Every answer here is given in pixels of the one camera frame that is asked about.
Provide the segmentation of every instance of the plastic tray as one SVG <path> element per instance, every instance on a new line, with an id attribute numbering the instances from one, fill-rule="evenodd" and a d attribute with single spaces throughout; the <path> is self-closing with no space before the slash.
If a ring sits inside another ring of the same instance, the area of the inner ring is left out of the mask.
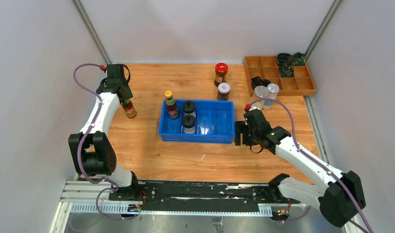
<path id="1" fill-rule="evenodd" d="M 192 100 L 196 104 L 196 133 L 182 132 L 182 106 L 186 100 L 176 100 L 180 116 L 171 119 L 163 101 L 159 134 L 163 141 L 231 143 L 235 136 L 233 102 L 221 100 Z"/>

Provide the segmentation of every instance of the wooden organizer box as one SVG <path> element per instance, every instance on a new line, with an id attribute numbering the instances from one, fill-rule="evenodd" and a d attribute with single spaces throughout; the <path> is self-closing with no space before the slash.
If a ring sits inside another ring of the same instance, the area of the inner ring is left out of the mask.
<path id="1" fill-rule="evenodd" d="M 249 95 L 253 96 L 252 78 L 259 76 L 271 83 L 279 85 L 279 96 L 310 96 L 316 92 L 309 68 L 293 66 L 294 78 L 282 78 L 275 56 L 251 56 L 244 59 L 244 72 L 246 74 Z"/>

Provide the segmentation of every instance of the wooden table surface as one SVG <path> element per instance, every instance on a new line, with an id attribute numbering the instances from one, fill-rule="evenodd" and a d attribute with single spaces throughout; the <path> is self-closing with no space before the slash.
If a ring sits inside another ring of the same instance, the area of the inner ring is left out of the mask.
<path id="1" fill-rule="evenodd" d="M 158 122 L 164 92 L 175 99 L 216 100 L 214 64 L 127 64 L 135 118 L 127 118 L 120 107 L 110 126 L 108 138 L 118 163 L 135 172 L 139 179 L 221 182 L 268 182 L 280 173 L 300 181 L 310 180 L 293 165 L 264 150 L 254 154 L 247 146 L 211 143 L 163 142 Z M 235 119 L 243 120 L 248 96 L 243 65 L 230 65 L 227 83 L 229 100 L 235 105 Z M 303 97 L 278 97 L 292 112 L 297 140 L 318 155 Z M 263 110 L 272 127 L 292 132 L 286 111 L 273 104 Z"/>

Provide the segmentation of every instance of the red cap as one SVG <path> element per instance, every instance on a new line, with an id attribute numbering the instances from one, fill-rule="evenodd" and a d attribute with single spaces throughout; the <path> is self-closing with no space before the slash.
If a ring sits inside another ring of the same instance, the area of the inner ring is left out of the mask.
<path id="1" fill-rule="evenodd" d="M 217 63 L 216 64 L 216 71 L 219 73 L 226 73 L 227 69 L 228 69 L 228 67 L 225 63 Z"/>

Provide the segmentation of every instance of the white backdrop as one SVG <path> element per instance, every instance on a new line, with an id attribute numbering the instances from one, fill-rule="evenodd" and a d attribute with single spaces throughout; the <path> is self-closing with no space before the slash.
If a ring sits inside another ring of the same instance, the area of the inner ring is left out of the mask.
<path id="1" fill-rule="evenodd" d="M 72 77 L 87 62 L 102 61 L 71 1 L 0 1 L 0 233 L 49 231 L 76 176 L 69 135 L 94 106 Z M 104 75 L 77 74 L 90 88 Z"/>
<path id="2" fill-rule="evenodd" d="M 375 232 L 395 232 L 395 1 L 344 1 L 309 61 L 329 159 L 360 175 Z"/>
<path id="3" fill-rule="evenodd" d="M 333 0 L 82 0 L 112 62 L 241 64 L 305 51 Z"/>

